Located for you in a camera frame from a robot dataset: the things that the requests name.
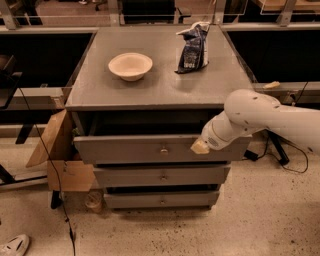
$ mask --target gray countertop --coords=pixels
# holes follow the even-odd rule
[[[70,111],[222,108],[229,93],[252,85],[218,26],[207,37],[209,64],[176,74],[185,45],[176,35],[189,26],[100,28],[66,104]],[[108,69],[118,54],[138,52],[153,60],[143,79],[126,82]]]

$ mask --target sneaker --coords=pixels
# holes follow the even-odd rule
[[[29,237],[19,235],[6,244],[0,245],[0,256],[23,256],[29,246]]]

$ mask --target snack bag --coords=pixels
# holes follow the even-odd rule
[[[206,38],[209,28],[209,22],[200,21],[193,23],[190,29],[176,33],[177,35],[182,35],[186,41],[176,73],[189,73],[208,65]]]

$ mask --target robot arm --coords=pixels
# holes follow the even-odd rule
[[[191,149],[206,154],[264,129],[320,155],[319,110],[281,105],[274,97],[246,89],[228,96],[224,111],[204,126]]]

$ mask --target gray cabinet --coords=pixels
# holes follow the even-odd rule
[[[219,27],[207,37],[209,65],[178,75],[187,26],[100,28],[66,108],[81,136],[76,148],[94,165],[110,208],[209,206],[219,197],[231,161],[242,159],[251,137],[197,155],[190,147],[223,110],[230,92],[252,88]],[[152,58],[143,79],[126,82],[107,63],[124,52]]]
[[[87,128],[82,127],[84,136],[75,138],[75,146],[83,161],[95,166],[94,174],[110,208],[211,207],[231,161],[241,160],[250,141],[243,137],[223,150],[195,154],[190,147],[202,124],[218,112],[88,112],[99,118],[85,119]],[[83,113],[74,116],[81,118]]]

